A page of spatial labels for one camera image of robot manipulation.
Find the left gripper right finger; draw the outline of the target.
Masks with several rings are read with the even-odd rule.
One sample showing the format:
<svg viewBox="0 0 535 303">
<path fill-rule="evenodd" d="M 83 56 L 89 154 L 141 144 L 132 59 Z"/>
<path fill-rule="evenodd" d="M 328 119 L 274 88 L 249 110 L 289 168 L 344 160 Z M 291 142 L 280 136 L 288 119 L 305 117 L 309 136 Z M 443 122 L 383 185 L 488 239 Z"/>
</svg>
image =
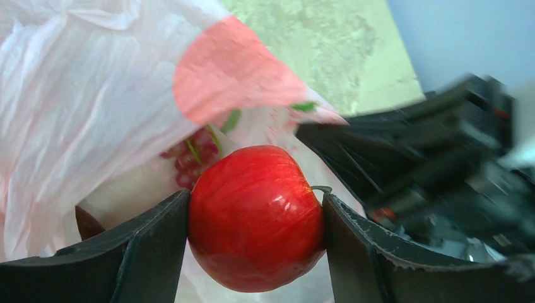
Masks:
<svg viewBox="0 0 535 303">
<path fill-rule="evenodd" d="M 334 300 L 346 302 L 533 302 L 534 256 L 474 263 L 433 252 L 323 196 Z"/>
</svg>

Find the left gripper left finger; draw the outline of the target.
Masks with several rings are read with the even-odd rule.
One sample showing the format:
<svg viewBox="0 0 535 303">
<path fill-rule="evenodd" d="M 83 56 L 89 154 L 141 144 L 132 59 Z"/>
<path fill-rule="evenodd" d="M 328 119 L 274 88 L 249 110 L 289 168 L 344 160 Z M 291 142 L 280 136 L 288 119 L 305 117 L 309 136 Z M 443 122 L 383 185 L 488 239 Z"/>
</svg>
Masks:
<svg viewBox="0 0 535 303">
<path fill-rule="evenodd" d="M 187 239 L 189 191 L 47 258 L 1 264 L 2 302 L 173 302 Z"/>
</svg>

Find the shiny red fake apple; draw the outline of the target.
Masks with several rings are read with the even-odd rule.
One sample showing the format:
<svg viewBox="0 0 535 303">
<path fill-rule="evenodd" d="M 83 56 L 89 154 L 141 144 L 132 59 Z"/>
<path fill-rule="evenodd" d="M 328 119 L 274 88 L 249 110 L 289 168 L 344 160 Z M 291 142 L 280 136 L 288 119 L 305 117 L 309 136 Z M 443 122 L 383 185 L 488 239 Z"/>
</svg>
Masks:
<svg viewBox="0 0 535 303">
<path fill-rule="evenodd" d="M 189 202 L 201 268 L 237 292 L 267 292 L 324 255 L 322 206 L 296 161 L 273 145 L 241 148 L 205 171 Z"/>
</svg>

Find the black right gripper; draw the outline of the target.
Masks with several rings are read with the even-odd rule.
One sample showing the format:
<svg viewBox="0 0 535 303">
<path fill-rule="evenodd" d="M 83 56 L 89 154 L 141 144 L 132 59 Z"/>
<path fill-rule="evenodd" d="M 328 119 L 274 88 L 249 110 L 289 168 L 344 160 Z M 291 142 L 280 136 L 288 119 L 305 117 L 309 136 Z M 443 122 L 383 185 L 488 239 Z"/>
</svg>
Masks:
<svg viewBox="0 0 535 303">
<path fill-rule="evenodd" d="M 398 109 L 307 122 L 297 138 L 362 204 L 414 241 L 478 239 L 504 256 L 534 252 L 534 172 L 508 169 L 515 99 L 469 75 Z"/>
</svg>

